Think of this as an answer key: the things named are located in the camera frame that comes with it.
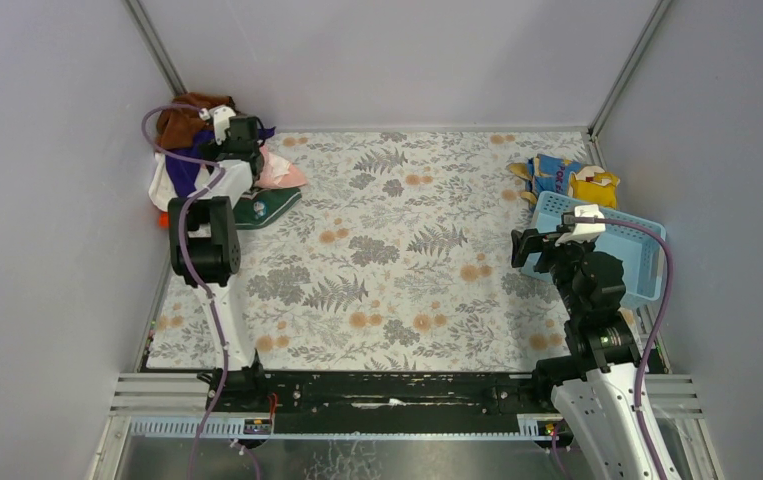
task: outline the pink cloth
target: pink cloth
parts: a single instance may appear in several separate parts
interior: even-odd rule
[[[266,145],[260,147],[263,155],[263,171],[254,183],[260,188],[291,188],[307,184],[304,173],[284,157],[270,153]]]

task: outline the purple cloth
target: purple cloth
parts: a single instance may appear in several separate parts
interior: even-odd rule
[[[213,131],[202,130],[193,136],[193,146],[189,148],[176,148],[170,150],[172,153],[184,155],[186,157],[202,158],[199,147],[215,139]],[[195,179],[201,165],[191,162],[178,160],[177,158],[166,157],[166,174],[172,180],[172,186],[175,187],[175,194],[181,198],[187,198],[196,191]]]

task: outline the gray wall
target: gray wall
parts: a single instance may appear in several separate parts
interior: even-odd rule
[[[602,136],[676,255],[670,358],[729,478],[763,478],[763,2],[675,2]]]
[[[0,1],[0,479],[83,478],[166,255],[120,1]]]
[[[295,130],[587,125],[655,0],[143,3],[187,88]]]

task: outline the orange cloth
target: orange cloth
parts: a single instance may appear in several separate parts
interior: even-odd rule
[[[198,108],[214,108],[228,105],[234,108],[234,100],[227,96],[204,95],[201,93],[185,93],[172,99],[172,103],[183,103]],[[157,144],[172,150],[174,148],[189,148],[193,146],[193,136],[210,127],[199,118],[194,110],[165,110],[157,117]]]

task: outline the light blue laundry basket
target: light blue laundry basket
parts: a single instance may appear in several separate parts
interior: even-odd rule
[[[531,217],[528,228],[536,228],[540,233],[554,232],[561,223],[561,214],[572,210],[578,205],[589,202],[576,200],[554,192],[543,192],[537,199],[537,208]],[[650,228],[662,238],[666,238],[667,231],[655,222],[644,220],[627,213],[601,207],[600,210],[605,218],[625,220]],[[663,252],[654,239],[645,233],[638,232],[626,227],[608,225],[605,233],[596,240],[596,251],[607,252],[622,260],[624,269],[622,280],[625,282],[625,296],[622,297],[622,306],[630,309],[642,307],[658,299],[661,294],[661,279],[663,275]],[[528,256],[528,260],[522,267],[522,273],[540,280],[551,283],[552,278],[548,273],[535,273],[534,265],[540,259],[540,254]]]

